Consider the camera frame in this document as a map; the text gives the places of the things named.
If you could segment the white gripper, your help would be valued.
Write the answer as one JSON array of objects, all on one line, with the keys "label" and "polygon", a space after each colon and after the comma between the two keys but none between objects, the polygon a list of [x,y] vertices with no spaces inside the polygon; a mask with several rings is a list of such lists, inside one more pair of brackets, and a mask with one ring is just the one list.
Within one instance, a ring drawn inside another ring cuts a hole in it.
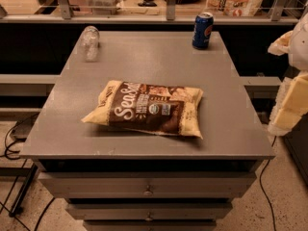
[{"label": "white gripper", "polygon": [[[273,42],[268,52],[276,56],[289,52],[289,65],[299,70],[308,70],[308,13],[298,21],[293,31]],[[276,95],[269,116],[268,131],[275,136],[285,136],[307,113],[308,74],[298,74],[294,79],[286,77]]]}]

